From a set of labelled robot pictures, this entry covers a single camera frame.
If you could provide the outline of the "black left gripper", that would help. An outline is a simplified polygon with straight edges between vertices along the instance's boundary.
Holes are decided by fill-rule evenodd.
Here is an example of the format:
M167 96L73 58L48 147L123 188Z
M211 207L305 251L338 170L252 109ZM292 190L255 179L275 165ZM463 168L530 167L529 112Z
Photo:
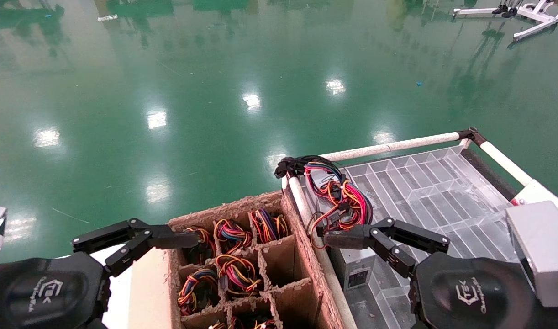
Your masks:
M76 254L0 264L0 329L103 329L109 275L118 277L154 248L199 242L196 232L175 233L169 225L131 218L74 238ZM123 247L106 258L105 267L87 255L117 245Z

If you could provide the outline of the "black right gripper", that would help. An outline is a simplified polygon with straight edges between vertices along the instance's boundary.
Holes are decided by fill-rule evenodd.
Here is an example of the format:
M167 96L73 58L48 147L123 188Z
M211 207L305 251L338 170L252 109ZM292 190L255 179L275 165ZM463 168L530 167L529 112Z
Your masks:
M395 241L432 255L416 266ZM519 264L449 256L444 253L450 239L439 233L384 218L327 231L323 242L332 248L371 249L400 276L412 278L409 301L421 328L558 329L558 308L541 304Z

